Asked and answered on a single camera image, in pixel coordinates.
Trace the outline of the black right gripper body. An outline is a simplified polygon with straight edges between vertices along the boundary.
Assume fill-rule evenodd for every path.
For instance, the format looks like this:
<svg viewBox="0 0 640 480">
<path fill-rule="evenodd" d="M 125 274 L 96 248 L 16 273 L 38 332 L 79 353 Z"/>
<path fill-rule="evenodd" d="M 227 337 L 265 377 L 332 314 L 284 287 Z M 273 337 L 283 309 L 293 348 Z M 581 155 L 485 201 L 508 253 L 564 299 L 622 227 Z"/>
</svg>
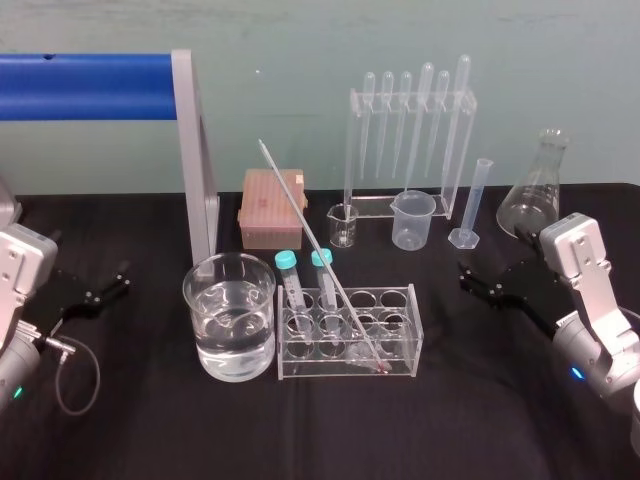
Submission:
<svg viewBox="0 0 640 480">
<path fill-rule="evenodd" d="M 498 276 L 498 283 L 503 305 L 524 312 L 550 340 L 559 329 L 557 323 L 575 311 L 568 287 L 538 257 L 509 266 Z"/>
</svg>

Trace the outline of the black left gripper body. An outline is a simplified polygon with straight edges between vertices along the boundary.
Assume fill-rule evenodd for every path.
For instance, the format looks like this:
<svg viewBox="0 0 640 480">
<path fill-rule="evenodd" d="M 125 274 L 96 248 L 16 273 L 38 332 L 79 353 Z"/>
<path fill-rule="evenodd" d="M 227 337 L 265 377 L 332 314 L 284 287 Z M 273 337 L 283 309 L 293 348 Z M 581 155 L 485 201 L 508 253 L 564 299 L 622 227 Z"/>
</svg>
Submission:
<svg viewBox="0 0 640 480">
<path fill-rule="evenodd" d="M 81 278 L 63 270 L 55 270 L 23 310 L 23 321 L 39 333 L 35 342 L 43 342 L 66 321 L 94 317 L 93 289 Z"/>
</svg>

